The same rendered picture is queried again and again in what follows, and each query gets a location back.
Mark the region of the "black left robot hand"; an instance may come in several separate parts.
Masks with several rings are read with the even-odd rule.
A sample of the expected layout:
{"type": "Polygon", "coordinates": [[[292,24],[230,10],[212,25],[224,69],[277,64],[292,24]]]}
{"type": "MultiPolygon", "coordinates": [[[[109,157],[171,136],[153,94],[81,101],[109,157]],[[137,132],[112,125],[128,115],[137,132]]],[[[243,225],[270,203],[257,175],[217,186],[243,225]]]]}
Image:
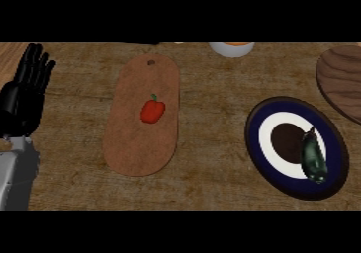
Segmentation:
{"type": "Polygon", "coordinates": [[[0,138],[30,136],[36,131],[56,66],[44,47],[30,43],[14,79],[0,89],[0,138]]]}

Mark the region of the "blue and white plate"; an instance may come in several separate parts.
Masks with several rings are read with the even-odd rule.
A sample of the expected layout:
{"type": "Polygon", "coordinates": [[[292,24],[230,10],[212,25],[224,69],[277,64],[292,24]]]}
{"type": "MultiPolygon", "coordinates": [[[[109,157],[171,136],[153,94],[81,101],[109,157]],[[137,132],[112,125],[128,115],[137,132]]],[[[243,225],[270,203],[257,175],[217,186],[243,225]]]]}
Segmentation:
{"type": "Polygon", "coordinates": [[[350,171],[348,149],[332,120],[314,105],[292,97],[264,100],[251,112],[245,138],[255,166],[283,193],[308,201],[338,193],[350,171]],[[301,169],[301,139],[311,128],[328,166],[323,183],[314,183],[301,169]]]}

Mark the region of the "dark wooden bowl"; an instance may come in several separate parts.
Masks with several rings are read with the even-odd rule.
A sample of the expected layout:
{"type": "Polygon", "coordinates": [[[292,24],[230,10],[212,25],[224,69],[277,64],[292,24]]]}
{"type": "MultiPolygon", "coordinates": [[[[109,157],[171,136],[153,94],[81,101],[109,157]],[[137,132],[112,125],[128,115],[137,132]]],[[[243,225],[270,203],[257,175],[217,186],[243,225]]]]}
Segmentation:
{"type": "Polygon", "coordinates": [[[316,65],[316,82],[331,106],[361,125],[361,47],[342,45],[329,49],[316,65]]]}

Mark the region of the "brown oval cutting board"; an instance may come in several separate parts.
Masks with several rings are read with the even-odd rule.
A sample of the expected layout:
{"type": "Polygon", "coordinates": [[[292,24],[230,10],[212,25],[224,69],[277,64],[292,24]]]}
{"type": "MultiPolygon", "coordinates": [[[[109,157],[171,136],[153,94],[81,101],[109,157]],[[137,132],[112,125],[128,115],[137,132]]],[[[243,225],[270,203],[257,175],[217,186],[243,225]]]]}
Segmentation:
{"type": "Polygon", "coordinates": [[[119,174],[149,176],[169,164],[180,137],[181,71],[161,54],[125,64],[103,138],[107,165],[119,174]]]}

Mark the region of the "red bell pepper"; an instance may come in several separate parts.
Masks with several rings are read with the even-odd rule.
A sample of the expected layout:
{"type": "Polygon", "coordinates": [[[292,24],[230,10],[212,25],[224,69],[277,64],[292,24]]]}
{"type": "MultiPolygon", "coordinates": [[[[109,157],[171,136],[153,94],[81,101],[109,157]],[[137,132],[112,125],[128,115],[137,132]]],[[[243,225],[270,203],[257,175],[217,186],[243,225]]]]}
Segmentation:
{"type": "Polygon", "coordinates": [[[159,100],[156,94],[152,95],[152,99],[146,102],[146,105],[141,110],[141,121],[146,124],[155,124],[166,111],[166,103],[159,100]]]}

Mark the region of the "white cup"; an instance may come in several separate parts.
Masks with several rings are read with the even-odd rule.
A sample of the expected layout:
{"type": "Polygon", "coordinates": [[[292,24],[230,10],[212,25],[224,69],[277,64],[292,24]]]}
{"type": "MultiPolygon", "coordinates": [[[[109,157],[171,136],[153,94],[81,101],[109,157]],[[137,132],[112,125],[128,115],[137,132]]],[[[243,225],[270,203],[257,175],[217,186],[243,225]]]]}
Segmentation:
{"type": "Polygon", "coordinates": [[[224,57],[242,57],[251,53],[255,44],[252,42],[212,42],[209,46],[212,50],[224,57]]]}

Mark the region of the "dark green cucumber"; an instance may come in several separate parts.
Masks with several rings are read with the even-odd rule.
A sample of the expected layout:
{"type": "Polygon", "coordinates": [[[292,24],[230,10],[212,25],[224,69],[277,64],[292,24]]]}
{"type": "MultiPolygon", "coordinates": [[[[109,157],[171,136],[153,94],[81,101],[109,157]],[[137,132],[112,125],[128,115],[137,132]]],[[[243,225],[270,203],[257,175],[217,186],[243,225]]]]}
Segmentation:
{"type": "Polygon", "coordinates": [[[301,141],[301,169],[307,178],[322,184],[328,179],[328,165],[322,153],[314,127],[302,136],[301,141]]]}

